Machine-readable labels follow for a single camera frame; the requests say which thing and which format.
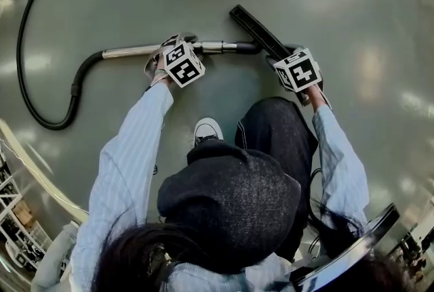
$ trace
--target white sneaker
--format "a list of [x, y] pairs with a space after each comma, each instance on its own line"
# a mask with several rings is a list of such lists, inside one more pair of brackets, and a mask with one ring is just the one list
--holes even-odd
[[223, 140], [223, 133], [216, 120], [206, 117], [196, 123], [195, 147], [209, 139]]
[[76, 229], [80, 229], [80, 225], [77, 222], [71, 221], [70, 224], [72, 224], [74, 227], [76, 227]]

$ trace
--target black hose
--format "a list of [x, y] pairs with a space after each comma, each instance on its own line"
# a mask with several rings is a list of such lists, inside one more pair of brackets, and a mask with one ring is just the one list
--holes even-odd
[[60, 131], [61, 129], [67, 128], [74, 120], [75, 115], [77, 114], [77, 107], [80, 100], [81, 94], [81, 85], [84, 80], [85, 72], [95, 63], [102, 60], [102, 52], [98, 52], [92, 56], [90, 56], [80, 67], [79, 71], [75, 75], [73, 86], [71, 87], [71, 101], [69, 102], [68, 112], [66, 116], [61, 122], [50, 122], [45, 120], [35, 109], [30, 98], [28, 97], [26, 90], [26, 83], [24, 81], [23, 75], [23, 59], [22, 59], [22, 40], [24, 36], [24, 30], [26, 28], [27, 18], [29, 12], [32, 8], [34, 0], [28, 0], [26, 8], [24, 9], [24, 13], [21, 19], [20, 30], [18, 32], [18, 41], [16, 45], [16, 70], [18, 75], [18, 82], [20, 84], [20, 90], [22, 94], [22, 98], [28, 111], [32, 114], [35, 120], [43, 127], [47, 129], [51, 129], [53, 131]]

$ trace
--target sleeve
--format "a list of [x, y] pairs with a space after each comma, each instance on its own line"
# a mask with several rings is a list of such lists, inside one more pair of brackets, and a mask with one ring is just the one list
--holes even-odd
[[367, 223], [363, 209], [369, 203], [365, 169], [344, 131], [326, 105], [313, 116], [319, 140], [323, 195], [321, 204], [329, 210]]
[[71, 280], [83, 292], [90, 291], [107, 234], [112, 230], [117, 235], [146, 219], [163, 117], [172, 104], [167, 86], [156, 84], [128, 112], [119, 133], [100, 153], [89, 218], [80, 227], [71, 255]]

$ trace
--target cable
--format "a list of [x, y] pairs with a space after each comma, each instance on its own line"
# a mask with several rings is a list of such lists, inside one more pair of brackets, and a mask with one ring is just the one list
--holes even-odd
[[[26, 28], [26, 23], [28, 19], [28, 15], [30, 13], [30, 10], [32, 8], [32, 4], [35, 0], [28, 0], [26, 7], [24, 9], [24, 13], [22, 15], [21, 24], [20, 24], [20, 30], [18, 31], [18, 41], [16, 45], [16, 70], [18, 75], [18, 82], [20, 84], [20, 91], [22, 94], [22, 98], [24, 100], [24, 103], [26, 104], [26, 107], [28, 108], [28, 111], [30, 111], [31, 115], [35, 118], [35, 120], [42, 125], [43, 127], [47, 129], [51, 129], [53, 131], [58, 131], [61, 129], [64, 129], [68, 127], [74, 120], [75, 115], [77, 114], [77, 107], [79, 104], [80, 96], [81, 96], [81, 85], [84, 80], [85, 72], [76, 74], [74, 83], [71, 87], [71, 100], [69, 102], [68, 111], [66, 112], [65, 118], [61, 120], [60, 122], [50, 122], [46, 119], [44, 119], [35, 109], [33, 106], [26, 90], [26, 83], [24, 81], [24, 74], [23, 74], [23, 57], [22, 57], [22, 40], [24, 37], [24, 31]], [[80, 69], [82, 67], [85, 70], [88, 70], [91, 66], [93, 66], [98, 61], [102, 60], [102, 52], [96, 53], [92, 56], [90, 56], [85, 63], [82, 64]]]
[[307, 251], [308, 253], [312, 253], [313, 248], [315, 247], [315, 245], [319, 242], [319, 236], [317, 236], [313, 242], [311, 243], [311, 245], [309, 246], [309, 250]]
[[313, 222], [317, 222], [317, 223], [318, 223], [318, 222], [321, 223], [321, 220], [320, 220], [318, 217], [316, 217], [315, 214], [313, 213], [312, 205], [311, 205], [311, 186], [312, 186], [312, 181], [313, 181], [313, 179], [315, 179], [315, 176], [316, 176], [318, 173], [322, 173], [321, 168], [316, 168], [316, 169], [312, 172], [312, 174], [311, 174], [311, 179], [309, 180], [309, 185], [308, 185], [308, 187], [307, 187], [307, 197], [306, 197], [306, 202], [307, 202], [307, 211], [309, 212], [309, 216], [311, 216], [312, 221], [313, 221]]

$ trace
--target concrete floor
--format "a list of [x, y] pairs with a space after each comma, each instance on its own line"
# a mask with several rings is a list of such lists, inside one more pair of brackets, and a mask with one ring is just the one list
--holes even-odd
[[[87, 209], [98, 153], [149, 84], [144, 58], [95, 67], [73, 126], [48, 131], [24, 107], [16, 79], [25, 3], [8, 1], [0, 18], [0, 117], [47, 161], [59, 189]], [[24, 42], [32, 99], [47, 118], [62, 118], [76, 70], [102, 49], [159, 43], [182, 30], [202, 40], [249, 40], [228, 17], [238, 3], [283, 42], [309, 47], [334, 112], [365, 164], [368, 217], [395, 202], [410, 228], [434, 192], [434, 0], [36, 0]], [[205, 65], [205, 77], [174, 90], [151, 219], [159, 185], [186, 165], [198, 119], [214, 117], [233, 141], [237, 120], [256, 100], [294, 98], [280, 89], [263, 56], [213, 56]], [[303, 113], [310, 122], [311, 108]]]

